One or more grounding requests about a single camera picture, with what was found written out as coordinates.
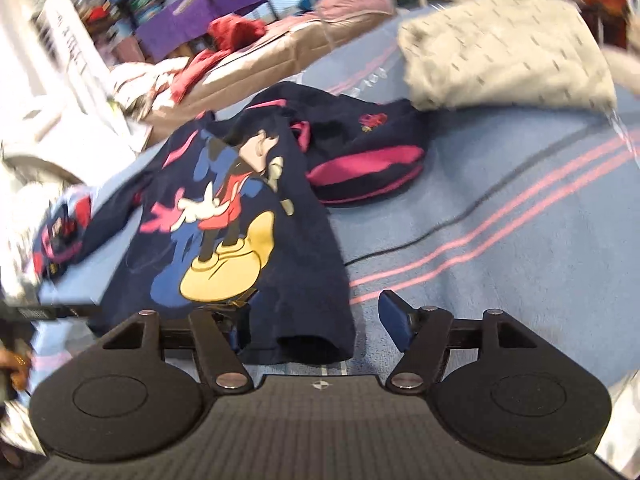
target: cartoon character print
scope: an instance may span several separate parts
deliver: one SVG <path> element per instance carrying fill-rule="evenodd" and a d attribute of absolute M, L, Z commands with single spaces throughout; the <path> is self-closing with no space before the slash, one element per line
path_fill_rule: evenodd
<path fill-rule="evenodd" d="M 157 296 L 161 296 L 158 294 L 159 290 L 166 292 L 168 282 L 175 283 L 171 272 L 175 275 L 175 267 L 180 264 L 188 265 L 186 271 L 180 272 L 178 285 L 180 296 L 186 300 L 202 303 L 227 300 L 242 294 L 255 284 L 273 251 L 275 215 L 273 211 L 260 213 L 249 224 L 246 235 L 242 237 L 241 199 L 243 196 L 257 194 L 255 190 L 244 192 L 251 187 L 249 184 L 256 184 L 256 178 L 277 191 L 284 160 L 278 156 L 267 164 L 267 155 L 277 143 L 277 136 L 270 136 L 260 130 L 240 146 L 217 190 L 218 179 L 207 184 L 202 200 L 185 198 L 184 190 L 178 190 L 174 208 L 169 210 L 160 206 L 161 209 L 158 208 L 157 211 L 162 218 L 146 223 L 149 225 L 156 222 L 155 225 L 161 225 L 161 230 L 169 231 L 176 242 L 174 262 L 169 265 L 171 269 L 165 269 L 168 272 L 162 272 L 164 276 L 156 278 L 162 282 L 154 282 L 155 287 L 152 286 L 152 297 L 156 301 L 159 299 Z M 213 168 L 220 159 L 228 157 L 231 150 L 221 142 L 209 139 L 206 157 L 210 166 Z M 290 200 L 283 200 L 281 204 L 286 214 L 293 214 Z M 145 227 L 143 224 L 141 230 L 149 230 L 148 225 Z"/>

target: metal screw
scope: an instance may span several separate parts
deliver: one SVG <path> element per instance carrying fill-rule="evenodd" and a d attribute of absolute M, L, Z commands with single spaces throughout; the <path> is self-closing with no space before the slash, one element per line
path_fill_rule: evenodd
<path fill-rule="evenodd" d="M 249 382 L 249 379 L 246 376 L 239 374 L 238 372 L 227 372 L 225 374 L 220 374 L 216 379 L 216 384 L 221 388 L 225 388 L 227 390 L 237 390 L 238 388 L 242 388 Z"/>
<path fill-rule="evenodd" d="M 402 388 L 403 390 L 413 390 L 422 386 L 422 377 L 412 372 L 402 372 L 394 375 L 391 378 L 391 384 L 396 388 Z"/>

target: blue bedsheet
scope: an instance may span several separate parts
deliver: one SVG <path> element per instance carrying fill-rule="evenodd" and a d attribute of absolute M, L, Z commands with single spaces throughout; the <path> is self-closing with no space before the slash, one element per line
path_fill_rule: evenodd
<path fill-rule="evenodd" d="M 406 97 L 396 46 L 402 18 L 291 79 L 375 102 Z M 618 99 L 630 131 L 639 130 L 640 103 L 623 89 Z M 220 116 L 232 116 L 243 104 Z M 458 317 L 503 308 L 606 385 L 639 368 L 634 290 L 640 170 L 606 120 L 586 111 L 473 108 L 439 112 L 425 135 L 433 137 L 426 170 L 408 189 L 382 202 L 330 211 L 345 261 L 409 244 L 349 266 L 358 327 L 355 357 L 323 370 L 259 367 L 252 370 L 256 378 L 262 373 L 386 376 L 399 355 L 378 320 L 376 296 L 383 288 L 394 288 L 414 306 L 435 304 Z M 143 153 L 102 186 L 95 207 L 155 152 Z M 56 286 L 44 288 L 42 300 L 99 301 L 139 221 L 137 212 L 110 243 Z M 34 383 L 91 342 L 77 321 L 39 330 Z M 453 363 L 469 358 L 469 353 L 455 356 Z M 188 356 L 176 359 L 193 372 Z"/>

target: cartoon shoe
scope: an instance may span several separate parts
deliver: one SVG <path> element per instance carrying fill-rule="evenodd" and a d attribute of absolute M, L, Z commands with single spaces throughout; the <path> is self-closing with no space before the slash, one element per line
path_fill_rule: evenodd
<path fill-rule="evenodd" d="M 273 212 L 265 211 L 251 222 L 244 240 L 232 246 L 221 243 L 207 262 L 194 259 L 180 283 L 180 293 L 188 300 L 208 303 L 251 288 L 273 250 L 273 221 Z"/>

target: cartoon face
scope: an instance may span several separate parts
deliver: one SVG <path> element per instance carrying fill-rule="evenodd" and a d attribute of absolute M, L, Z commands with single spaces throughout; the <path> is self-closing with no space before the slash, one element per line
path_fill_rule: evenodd
<path fill-rule="evenodd" d="M 277 143 L 278 137 L 270 138 L 260 130 L 242 145 L 239 154 L 254 171 L 262 173 L 267 167 L 267 154 Z"/>

